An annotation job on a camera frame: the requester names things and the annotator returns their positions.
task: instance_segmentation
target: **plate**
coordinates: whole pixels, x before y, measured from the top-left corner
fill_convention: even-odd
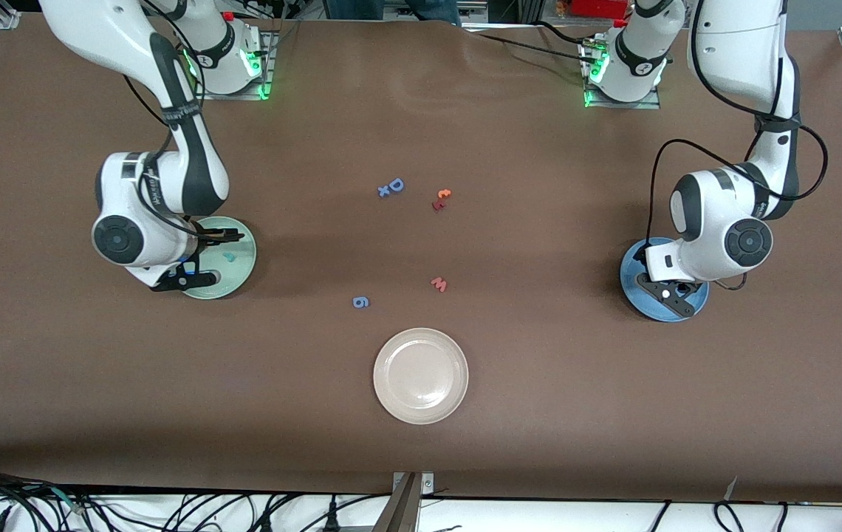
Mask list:
[[[398,420],[436,423],[457,410],[468,393],[468,360],[440,330],[403,330],[374,361],[374,393]]]
[[[185,290],[185,296],[195,299],[218,299],[239,289],[253,272],[256,263],[256,240],[250,229],[228,216],[209,216],[199,219],[205,229],[236,229],[244,238],[226,245],[209,246],[198,255],[202,272],[218,272],[221,280],[211,286],[192,287]]]

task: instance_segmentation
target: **table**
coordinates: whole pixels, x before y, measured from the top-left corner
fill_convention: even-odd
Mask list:
[[[283,28],[288,31],[289,24]],[[569,51],[538,30],[508,38]],[[730,157],[752,120],[678,62],[660,111],[584,108],[575,64],[439,23],[303,23],[269,101],[205,104],[219,214],[259,262],[234,296],[155,294],[90,245],[94,176],[161,125],[38,15],[0,34],[0,469],[54,482],[453,495],[842,499],[842,50],[790,33],[825,185],[773,255],[683,324],[625,303],[648,175],[683,136]],[[800,145],[803,188],[820,161]],[[673,148],[677,178],[714,164]],[[395,177],[404,192],[380,199]],[[441,188],[453,191],[435,214]],[[448,292],[429,282],[448,280]],[[354,296],[371,307],[355,310]],[[378,348],[444,330],[471,380],[447,420],[374,396]]]

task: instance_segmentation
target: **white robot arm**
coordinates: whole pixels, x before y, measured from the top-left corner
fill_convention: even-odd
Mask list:
[[[181,30],[185,40],[194,47],[194,51],[186,51],[189,60],[201,65],[204,89],[209,93],[233,94],[260,76],[259,61],[254,61],[260,50],[258,28],[233,18],[225,21],[213,0],[142,0],[142,3],[150,11],[161,10],[174,21],[176,30]]]
[[[227,199],[229,186],[171,42],[155,32],[137,0],[41,0],[41,7],[67,47],[134,78],[155,95],[178,147],[106,158],[96,182],[100,216],[92,239],[97,252],[152,290],[218,282],[214,273],[178,275],[181,264],[202,247],[243,235],[205,231],[179,216],[211,215]]]
[[[798,69],[785,51],[785,18],[785,0],[697,0],[694,6],[691,71],[720,100],[755,115],[756,144],[748,161],[683,176],[671,195],[679,238],[643,240],[625,256],[625,293],[648,317],[695,316],[707,298],[705,282],[764,262],[773,246],[765,221],[781,218],[802,197],[795,156],[804,126]],[[655,40],[663,45],[662,36]]]
[[[627,26],[608,30],[608,63],[589,80],[611,100],[646,97],[667,66],[668,50],[684,17],[683,0],[638,0]]]

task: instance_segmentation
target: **wire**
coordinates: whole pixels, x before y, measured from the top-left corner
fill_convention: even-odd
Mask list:
[[[346,508],[346,506],[354,505],[354,504],[356,504],[356,502],[365,501],[365,499],[374,499],[376,497],[388,497],[390,495],[391,495],[391,493],[377,493],[375,495],[364,495],[363,497],[359,497],[357,499],[351,499],[351,501],[348,501],[348,502],[343,502],[343,504],[336,506],[336,509],[334,509],[333,511],[338,512],[341,509]],[[323,515],[320,515],[319,518],[317,518],[315,521],[311,522],[309,525],[306,525],[302,529],[300,529],[300,532],[306,532],[310,528],[313,528],[313,526],[319,525],[319,522],[323,521],[323,519],[326,519],[327,517],[329,517],[330,513],[332,513],[332,512],[326,512]]]
[[[499,41],[499,43],[512,44],[512,45],[515,45],[515,47],[529,48],[529,50],[535,50],[537,52],[544,52],[546,54],[553,54],[554,56],[560,56],[560,57],[565,57],[565,58],[574,58],[574,60],[583,61],[583,63],[594,63],[594,61],[595,61],[594,58],[582,57],[582,56],[577,56],[577,55],[573,55],[573,54],[566,54],[565,52],[560,52],[560,51],[557,51],[557,50],[549,50],[549,48],[534,47],[532,44],[519,43],[519,41],[510,41],[509,39],[503,39],[502,37],[494,37],[493,35],[485,35],[485,34],[482,34],[482,33],[478,33],[477,35],[479,35],[479,36],[481,36],[485,39],[490,39],[491,41]]]
[[[165,153],[165,150],[168,148],[168,144],[171,144],[171,130],[168,130],[168,135],[165,136],[165,142],[162,143],[162,147],[158,148],[158,151],[153,151],[150,154],[148,154],[148,156],[146,156],[145,158],[145,162],[142,164],[142,173],[138,174],[138,180],[135,182],[135,195],[138,196],[138,202],[141,203],[141,205],[146,210],[148,210],[148,212],[151,212],[151,215],[155,216],[155,218],[157,218],[158,221],[161,221],[165,223],[165,225],[168,225],[170,227],[174,227],[175,229],[182,231],[183,233],[188,233],[188,235],[195,236],[195,238],[199,240],[204,240],[204,242],[218,242],[224,245],[225,243],[236,242],[236,240],[239,240],[239,238],[236,235],[223,236],[223,238],[218,238],[217,236],[204,235],[203,233],[199,233],[197,231],[188,229],[188,227],[178,225],[177,223],[172,222],[170,219],[162,216],[157,210],[155,210],[155,208],[152,208],[150,203],[145,201],[145,196],[142,195],[142,178],[145,177],[145,172],[147,172],[148,168],[151,167],[151,164],[155,160],[157,160],[161,154]]]
[[[145,110],[148,111],[149,115],[152,115],[152,117],[157,119],[160,124],[164,125],[165,127],[168,127],[168,124],[165,124],[165,121],[161,117],[159,117],[159,115],[155,111],[152,111],[151,107],[148,107],[148,104],[144,100],[142,100],[142,95],[138,94],[138,91],[135,90],[134,85],[131,84],[130,78],[125,74],[123,74],[123,78],[126,81],[126,85],[129,85],[129,90],[131,91],[131,93],[135,95],[135,100],[138,100],[138,102],[142,104],[142,107],[144,107]]]
[[[211,518],[213,518],[214,516],[221,513],[223,511],[223,509],[227,508],[229,505],[232,505],[232,504],[234,504],[235,502],[238,502],[238,501],[242,501],[243,499],[249,499],[249,498],[250,498],[250,495],[245,493],[245,494],[243,494],[239,497],[235,497],[234,499],[230,499],[230,501],[228,501],[228,502],[225,502],[223,505],[221,505],[221,508],[218,508],[215,511],[209,513],[208,517],[205,517],[204,521],[199,522],[198,526],[195,527],[194,532],[200,532],[201,529],[205,527],[206,522],[211,521]]]
[[[739,289],[741,289],[742,287],[746,286],[746,273],[743,273],[743,275],[742,275],[742,281],[741,281],[741,282],[739,282],[739,284],[738,284],[738,285],[736,285],[736,286],[728,286],[728,285],[725,285],[724,283],[719,282],[719,280],[718,280],[718,279],[717,279],[717,280],[715,280],[713,283],[714,283],[715,285],[719,286],[719,287],[724,287],[726,290],[732,290],[732,292],[736,292],[736,290],[739,290]]]
[[[513,9],[513,6],[515,6],[518,3],[518,0],[510,0],[510,3],[507,4],[506,9],[503,10],[503,13],[499,14],[499,17],[496,17],[496,21],[502,21],[503,17],[506,16],[506,13],[509,13],[510,10]]]
[[[273,497],[275,497],[275,496],[276,495],[270,495],[270,498],[267,501],[267,507],[264,509],[263,513],[260,514],[260,517],[255,522],[253,522],[253,524],[251,525],[251,528],[249,528],[247,530],[247,532],[256,532],[256,529],[263,528],[263,525],[265,525],[265,523],[270,521],[270,516],[272,516],[273,513],[275,513],[276,511],[278,511],[280,509],[280,506],[286,505],[287,502],[292,501],[293,499],[299,498],[300,496],[302,496],[302,494],[301,493],[292,493],[292,494],[288,493],[287,495],[284,495],[282,499],[275,502],[275,504],[273,504],[273,506],[270,506],[270,502],[273,501]]]
[[[749,173],[746,172],[744,169],[738,168],[738,166],[734,165],[732,162],[729,162],[726,159],[722,158],[721,156],[719,156],[717,154],[714,154],[713,151],[709,151],[709,149],[706,149],[706,148],[702,147],[701,145],[697,144],[696,142],[692,142],[692,141],[687,140],[685,138],[671,138],[671,140],[669,140],[667,142],[664,142],[664,144],[661,145],[660,149],[658,149],[657,156],[655,156],[655,158],[654,158],[654,165],[651,167],[651,202],[650,202],[650,205],[648,206],[648,229],[647,229],[647,236],[645,238],[645,239],[647,239],[647,245],[648,246],[651,245],[651,221],[653,221],[653,219],[654,219],[654,183],[655,183],[655,181],[657,181],[657,166],[660,164],[660,158],[661,158],[661,155],[664,154],[664,149],[667,149],[668,146],[670,146],[671,144],[688,145],[691,148],[697,149],[697,151],[702,152],[702,154],[707,155],[711,159],[714,159],[719,164],[722,164],[722,165],[726,166],[726,168],[731,169],[731,171],[734,171],[734,172],[738,173],[739,175],[742,175],[742,177],[745,177],[746,179],[749,179],[750,183],[752,183],[756,188],[762,189],[763,191],[767,192],[770,196],[774,196],[776,198],[779,198],[782,201],[795,202],[795,201],[798,201],[798,200],[808,198],[808,196],[812,195],[812,192],[817,191],[819,186],[822,185],[822,181],[825,180],[825,174],[827,173],[827,166],[829,166],[829,149],[827,148],[827,146],[825,144],[825,140],[822,139],[822,137],[819,134],[817,134],[817,132],[814,132],[814,130],[812,130],[812,128],[810,128],[808,126],[802,125],[800,127],[800,129],[802,131],[806,132],[807,134],[812,135],[812,138],[815,139],[815,141],[819,145],[819,148],[821,148],[821,151],[822,151],[822,168],[818,173],[818,178],[815,180],[814,185],[812,185],[812,187],[809,188],[808,191],[802,192],[801,194],[795,195],[795,196],[790,195],[790,194],[780,194],[779,192],[773,191],[771,188],[768,188],[768,186],[762,185],[762,183],[756,181],[756,178],[753,177],[752,175],[749,175]]]
[[[594,33],[587,36],[587,37],[579,37],[579,38],[569,37],[569,35],[566,35],[565,33],[561,33],[561,31],[559,31],[559,29],[557,27],[554,27],[552,24],[548,23],[548,21],[544,21],[544,20],[531,21],[530,26],[545,27],[546,30],[552,31],[552,33],[554,33],[556,37],[559,37],[559,39],[562,39],[563,41],[566,41],[567,43],[572,43],[572,44],[582,44],[582,41],[584,41],[586,39],[591,39],[592,37],[595,37]]]
[[[250,5],[249,5],[249,0],[231,0],[231,3],[232,3],[232,4],[241,4],[241,6],[243,7],[243,9],[246,9],[246,10],[248,10],[248,11],[251,11],[252,13],[256,13],[256,14],[258,14],[258,16],[259,16],[260,18],[267,18],[267,19],[272,19],[272,18],[273,18],[273,15],[269,15],[269,14],[263,13],[263,10],[262,10],[262,9],[259,9],[259,7],[250,6]]]
[[[139,525],[145,526],[145,528],[150,528],[152,530],[164,530],[164,526],[161,525],[152,525],[150,522],[140,521],[139,519],[131,518],[127,515],[122,515],[120,512],[116,511],[116,509],[112,508],[110,505],[103,505],[103,508],[107,509],[115,515],[117,518],[122,519],[124,522],[130,522],[132,525]]]
[[[667,509],[671,507],[671,500],[667,499],[664,501],[664,506],[661,506],[660,512],[657,512],[657,518],[654,519],[654,524],[651,525],[650,532],[657,532],[658,526],[660,526],[660,520],[664,519],[664,514],[667,513]]]
[[[207,499],[204,499],[204,501],[201,501],[201,502],[199,502],[199,504],[195,505],[194,508],[192,508],[190,511],[187,512],[187,514],[182,515],[181,513],[179,513],[178,519],[176,519],[176,521],[175,521],[175,528],[172,528],[172,530],[178,530],[178,527],[181,526],[183,522],[188,521],[188,518],[191,517],[191,515],[194,514],[194,512],[198,511],[199,508],[201,508],[202,506],[204,506],[204,505],[208,504],[209,502],[213,501],[213,499],[217,499],[218,497],[222,497],[222,496],[223,496],[222,493],[217,493],[215,495],[211,495]],[[199,497],[199,495],[196,496],[191,501],[195,501],[195,499],[198,499],[198,497]]]
[[[697,28],[700,27],[700,13],[702,12],[702,9],[704,9],[704,0],[697,0],[697,4],[694,8],[694,23],[691,25],[691,57],[694,59],[694,61],[692,61],[692,63],[694,63],[694,74],[697,75],[698,80],[700,80],[701,84],[704,85],[704,87],[709,91],[709,93],[714,95],[714,97],[717,98],[717,100],[724,102],[726,105],[729,105],[734,109],[739,109],[739,111],[743,112],[749,112],[750,115],[755,115],[756,117],[765,117],[773,120],[784,120],[784,118],[779,118],[774,115],[775,104],[773,104],[772,112],[761,112],[756,109],[746,107],[745,105],[738,104],[735,101],[729,100],[729,98],[726,98],[724,95],[719,94],[719,91],[716,90],[716,88],[714,88],[711,85],[711,82],[707,80],[707,77],[705,77],[704,72],[700,67],[699,55],[697,54]],[[779,58],[780,72],[782,70],[782,61],[782,58]],[[781,75],[779,75],[778,77],[779,80],[776,81],[776,84],[780,84],[782,78]]]
[[[776,532],[782,532],[782,525],[785,525],[785,518],[789,515],[788,502],[780,502],[779,505],[782,506],[782,513],[779,516],[778,525],[776,526]],[[726,501],[715,502],[713,505],[713,517],[716,518],[717,525],[719,525],[719,528],[724,529],[726,532],[734,532],[728,526],[724,525],[724,523],[722,523],[722,519],[719,518],[720,508],[726,508],[726,511],[729,511],[729,515],[731,515],[731,517],[733,518],[733,522],[736,523],[737,530],[739,530],[739,532],[745,532],[745,530],[742,529],[742,523],[739,522],[739,518],[736,516],[736,512],[733,511],[732,506],[730,506],[729,502]]]
[[[158,13],[159,16],[161,16],[169,24],[171,24],[171,27],[173,27],[175,29],[175,33],[178,35],[178,40],[181,41],[182,43],[184,43],[185,48],[187,48],[187,50],[189,52],[191,52],[192,55],[194,55],[194,65],[195,65],[195,67],[198,67],[198,73],[201,74],[201,95],[198,96],[198,94],[195,94],[195,98],[198,98],[198,108],[204,109],[204,107],[205,107],[205,87],[208,86],[208,85],[205,85],[205,68],[202,67],[201,61],[198,61],[198,51],[195,50],[194,47],[192,47],[191,41],[189,41],[188,37],[185,36],[184,31],[181,31],[181,28],[178,27],[178,24],[175,24],[175,21],[171,20],[171,17],[168,16],[168,14],[165,13],[165,11],[159,10],[158,7],[155,7],[155,4],[152,4],[151,0],[142,0],[142,2],[145,2],[145,4],[147,4],[149,7],[151,7],[151,9],[155,11],[155,13]]]

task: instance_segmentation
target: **person's legs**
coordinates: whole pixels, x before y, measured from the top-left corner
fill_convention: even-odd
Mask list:
[[[334,20],[381,20],[384,0],[324,0],[326,16]]]
[[[406,0],[406,2],[421,20],[443,20],[449,21],[456,27],[461,26],[457,0]]]

